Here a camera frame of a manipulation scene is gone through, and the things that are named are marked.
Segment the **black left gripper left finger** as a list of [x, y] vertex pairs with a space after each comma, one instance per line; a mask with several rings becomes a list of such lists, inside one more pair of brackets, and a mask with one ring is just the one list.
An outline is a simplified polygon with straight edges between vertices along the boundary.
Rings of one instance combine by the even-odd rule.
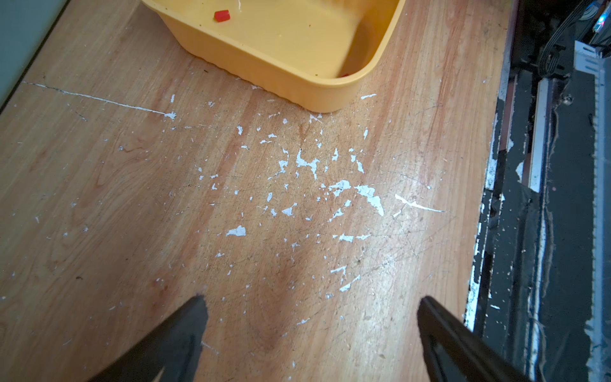
[[193, 381], [208, 322], [205, 297], [197, 294], [92, 381]]

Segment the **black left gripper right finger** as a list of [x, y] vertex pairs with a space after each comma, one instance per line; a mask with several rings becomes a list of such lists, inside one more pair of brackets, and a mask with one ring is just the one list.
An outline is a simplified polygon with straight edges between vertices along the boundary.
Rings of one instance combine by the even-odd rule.
[[417, 311], [423, 359], [432, 381], [527, 381], [431, 296]]

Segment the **yellow plastic storage box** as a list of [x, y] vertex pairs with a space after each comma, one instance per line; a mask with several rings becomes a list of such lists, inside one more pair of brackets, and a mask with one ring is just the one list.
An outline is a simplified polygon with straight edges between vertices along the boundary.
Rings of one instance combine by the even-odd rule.
[[[316, 113], [377, 67], [403, 1], [145, 1], [195, 57]], [[231, 19], [216, 22], [216, 11]]]

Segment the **red screw protection sleeve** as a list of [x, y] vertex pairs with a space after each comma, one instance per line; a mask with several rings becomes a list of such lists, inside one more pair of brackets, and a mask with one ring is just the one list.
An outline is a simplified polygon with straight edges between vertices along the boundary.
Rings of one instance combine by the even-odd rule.
[[227, 22], [231, 19], [229, 10], [216, 11], [214, 13], [214, 19], [216, 22]]

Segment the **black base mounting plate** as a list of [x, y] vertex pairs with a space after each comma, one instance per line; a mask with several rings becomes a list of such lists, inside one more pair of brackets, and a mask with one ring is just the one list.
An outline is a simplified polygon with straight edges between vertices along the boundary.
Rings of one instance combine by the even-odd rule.
[[610, 4], [514, 1], [466, 326], [533, 381], [610, 379]]

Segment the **grey plastic toolbox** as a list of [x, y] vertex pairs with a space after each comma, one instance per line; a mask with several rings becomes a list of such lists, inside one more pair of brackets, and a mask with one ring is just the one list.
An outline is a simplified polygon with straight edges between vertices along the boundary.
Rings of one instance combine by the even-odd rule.
[[67, 0], [1, 1], [1, 108], [62, 15]]

